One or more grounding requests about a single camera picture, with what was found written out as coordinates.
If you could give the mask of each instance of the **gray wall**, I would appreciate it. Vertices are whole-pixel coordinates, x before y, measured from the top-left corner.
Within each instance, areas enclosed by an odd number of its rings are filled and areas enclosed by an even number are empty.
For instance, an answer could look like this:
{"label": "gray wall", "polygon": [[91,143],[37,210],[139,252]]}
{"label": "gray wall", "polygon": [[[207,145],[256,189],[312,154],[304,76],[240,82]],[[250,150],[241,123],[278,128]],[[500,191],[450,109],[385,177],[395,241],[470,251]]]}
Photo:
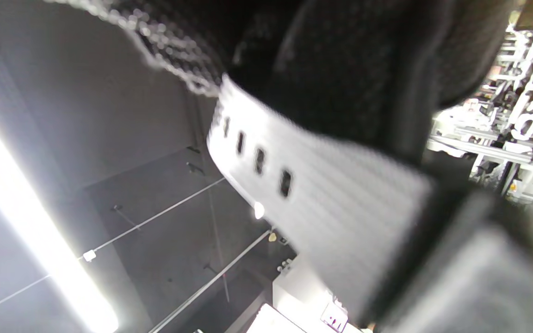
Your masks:
{"label": "gray wall", "polygon": [[1,126],[29,117],[70,188],[194,142],[183,86],[144,65],[131,44],[70,6],[0,1]]}

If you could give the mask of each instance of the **light tube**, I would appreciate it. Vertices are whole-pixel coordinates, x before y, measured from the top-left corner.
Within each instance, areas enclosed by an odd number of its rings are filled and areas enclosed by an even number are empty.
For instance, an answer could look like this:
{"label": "light tube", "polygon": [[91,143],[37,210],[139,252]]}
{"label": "light tube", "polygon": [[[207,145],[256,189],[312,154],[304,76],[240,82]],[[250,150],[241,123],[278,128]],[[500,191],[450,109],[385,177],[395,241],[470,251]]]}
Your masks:
{"label": "light tube", "polygon": [[116,331],[114,310],[76,260],[1,139],[0,211],[85,325],[94,333]]}

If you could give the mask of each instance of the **black padded fabric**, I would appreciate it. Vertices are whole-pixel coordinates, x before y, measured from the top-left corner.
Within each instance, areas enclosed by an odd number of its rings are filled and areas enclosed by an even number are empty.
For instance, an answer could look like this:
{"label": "black padded fabric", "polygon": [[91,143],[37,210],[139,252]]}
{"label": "black padded fabric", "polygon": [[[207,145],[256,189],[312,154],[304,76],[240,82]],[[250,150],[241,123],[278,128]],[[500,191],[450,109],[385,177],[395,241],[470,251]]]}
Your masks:
{"label": "black padded fabric", "polygon": [[476,91],[493,64],[513,8],[509,0],[459,0],[451,30],[440,47],[440,107],[451,107]]}
{"label": "black padded fabric", "polygon": [[495,57],[512,2],[491,3],[305,1],[260,98],[310,131],[418,164],[432,112],[472,93]]}

